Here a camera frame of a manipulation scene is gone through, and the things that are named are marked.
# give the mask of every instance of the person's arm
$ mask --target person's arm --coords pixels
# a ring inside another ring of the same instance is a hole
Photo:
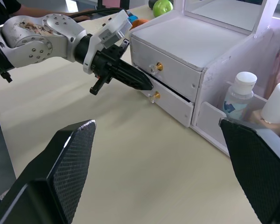
[[[60,13],[60,12],[53,12],[53,11],[49,11],[49,10],[45,10],[45,9],[40,9],[40,8],[30,8],[30,7],[26,7],[24,5],[21,5],[21,8],[12,13],[12,15],[27,15],[27,16],[31,16],[31,17],[43,17],[45,15],[48,14],[63,14],[63,15],[67,15],[70,16],[73,13]],[[89,17],[88,16],[79,16],[77,18],[75,18],[75,21],[83,21],[83,20],[88,20]]]

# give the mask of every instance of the mirror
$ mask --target mirror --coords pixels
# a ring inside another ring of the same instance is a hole
[[[263,0],[187,0],[185,11],[248,31],[261,13]]]

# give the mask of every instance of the green apple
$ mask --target green apple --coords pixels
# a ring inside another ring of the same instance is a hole
[[[163,15],[173,9],[173,5],[169,0],[157,0],[153,7],[155,17]]]

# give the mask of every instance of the bottle cap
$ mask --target bottle cap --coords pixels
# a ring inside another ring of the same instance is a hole
[[[257,81],[253,73],[243,71],[237,74],[232,85],[232,90],[240,95],[249,95]]]
[[[280,124],[280,83],[272,92],[260,115],[268,123]]]

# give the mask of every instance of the black cable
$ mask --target black cable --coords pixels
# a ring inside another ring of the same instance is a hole
[[[76,18],[82,15],[92,15],[92,14],[96,14],[96,13],[108,13],[108,12],[114,12],[114,13],[118,13],[121,10],[125,10],[124,8],[102,8],[102,9],[97,9],[97,10],[89,10],[86,12],[81,12],[81,13],[75,13],[73,15],[70,15],[70,18]]]

